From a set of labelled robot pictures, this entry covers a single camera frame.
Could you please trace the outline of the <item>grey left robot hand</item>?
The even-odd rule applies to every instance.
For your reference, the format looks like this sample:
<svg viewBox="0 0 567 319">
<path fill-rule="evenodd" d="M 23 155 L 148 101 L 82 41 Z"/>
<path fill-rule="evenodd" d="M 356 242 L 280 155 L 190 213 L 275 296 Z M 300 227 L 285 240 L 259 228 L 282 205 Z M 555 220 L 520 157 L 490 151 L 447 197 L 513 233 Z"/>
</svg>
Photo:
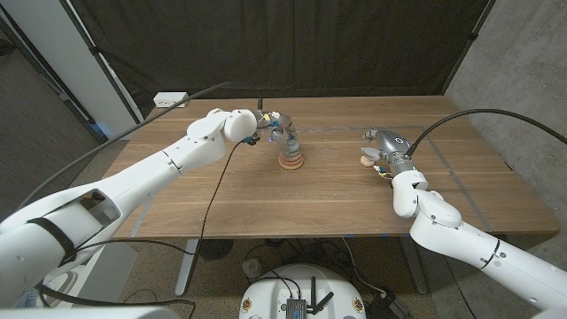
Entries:
<svg viewBox="0 0 567 319">
<path fill-rule="evenodd" d="M 257 122 L 252 135 L 254 138 L 260 138 L 262 133 L 268 132 L 270 141 L 278 143 L 284 155 L 291 156 L 299 151 L 297 132 L 290 116 L 276 111 L 258 111 L 254 115 Z"/>
</svg>

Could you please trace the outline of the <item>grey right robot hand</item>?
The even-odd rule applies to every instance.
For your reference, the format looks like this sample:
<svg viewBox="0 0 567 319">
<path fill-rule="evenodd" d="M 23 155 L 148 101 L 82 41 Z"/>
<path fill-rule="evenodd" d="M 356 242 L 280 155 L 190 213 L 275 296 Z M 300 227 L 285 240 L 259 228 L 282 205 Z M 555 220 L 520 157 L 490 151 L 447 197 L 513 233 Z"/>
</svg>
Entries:
<svg viewBox="0 0 567 319">
<path fill-rule="evenodd" d="M 364 146 L 361 148 L 361 164 L 364 167 L 375 166 L 379 161 L 384 160 L 389 166 L 391 177 L 399 173 L 416 170 L 416 165 L 407 155 L 410 149 L 408 140 L 390 130 L 369 130 L 363 138 L 368 141 L 376 141 L 377 148 Z"/>
</svg>

